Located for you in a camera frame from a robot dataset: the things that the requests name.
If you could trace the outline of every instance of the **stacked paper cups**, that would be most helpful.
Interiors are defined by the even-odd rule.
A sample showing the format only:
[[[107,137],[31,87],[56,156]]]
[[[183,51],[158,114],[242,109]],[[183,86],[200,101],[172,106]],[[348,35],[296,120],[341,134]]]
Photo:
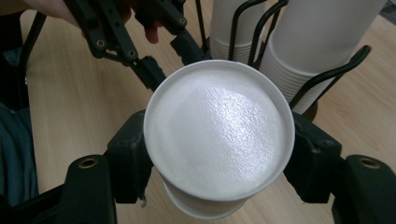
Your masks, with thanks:
[[[228,59],[233,14],[246,1],[247,0],[213,1],[212,21],[210,22],[210,56],[212,59]],[[264,12],[265,4],[261,3],[248,8],[239,17],[235,37],[233,61],[248,63],[254,30]],[[257,60],[260,46],[261,45],[257,47],[255,60]]]
[[[347,63],[385,2],[290,0],[269,38],[260,71],[290,102],[310,78]],[[304,113],[330,83],[311,89],[293,110]]]

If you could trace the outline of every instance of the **table surface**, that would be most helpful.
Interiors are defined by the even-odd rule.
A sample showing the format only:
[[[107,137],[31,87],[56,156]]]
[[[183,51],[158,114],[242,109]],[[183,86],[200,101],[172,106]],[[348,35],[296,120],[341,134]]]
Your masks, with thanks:
[[[212,0],[204,0],[206,35]],[[194,1],[187,1],[188,30],[199,44]],[[21,17],[27,34],[33,11]],[[166,75],[182,67],[160,29],[160,43],[151,45],[135,20],[126,27],[141,57],[152,55]],[[396,171],[396,26],[377,17],[359,44],[373,50],[318,102],[314,119],[343,144],[342,156],[362,154]],[[136,111],[146,108],[151,91],[120,63],[95,59],[81,32],[65,21],[48,18],[28,63],[29,96],[40,192],[64,182],[68,165],[83,156],[103,154],[106,144]],[[153,169],[147,187],[148,205],[118,204],[119,223],[206,223],[179,211],[166,195]],[[326,204],[303,203],[285,176],[249,199],[233,215],[211,223],[332,223],[333,197]]]

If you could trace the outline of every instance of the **wooden table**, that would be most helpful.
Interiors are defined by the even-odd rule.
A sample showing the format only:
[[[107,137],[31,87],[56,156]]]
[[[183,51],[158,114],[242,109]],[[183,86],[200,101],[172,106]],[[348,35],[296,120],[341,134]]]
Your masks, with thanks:
[[[204,0],[206,34],[211,0]],[[185,6],[188,29],[200,44],[194,1]],[[34,12],[22,16],[26,34]],[[126,24],[141,55],[152,55],[166,75],[182,66],[160,30],[151,45],[135,20]],[[396,26],[377,17],[360,46],[373,47],[368,58],[343,77],[318,103],[314,120],[343,144],[342,156],[363,154],[396,171]],[[146,90],[130,68],[92,57],[80,30],[49,18],[28,64],[28,81],[40,192],[64,182],[68,165],[83,156],[102,154],[106,144],[134,112],[147,106]],[[153,169],[148,206],[117,205],[119,223],[206,223],[179,211]],[[332,223],[328,204],[303,203],[282,175],[233,215],[210,223]]]

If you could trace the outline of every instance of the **human hand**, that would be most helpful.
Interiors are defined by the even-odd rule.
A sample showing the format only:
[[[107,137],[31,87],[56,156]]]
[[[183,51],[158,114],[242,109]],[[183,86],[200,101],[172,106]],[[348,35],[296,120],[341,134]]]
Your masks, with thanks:
[[[76,19],[64,3],[64,0],[23,0],[29,7],[51,17],[64,19],[78,27]],[[131,9],[137,10],[137,0],[120,1],[118,5],[119,13],[124,22],[127,22],[131,16]],[[155,44],[158,42],[158,27],[161,25],[154,22],[150,27],[145,27],[146,39],[148,42]]]

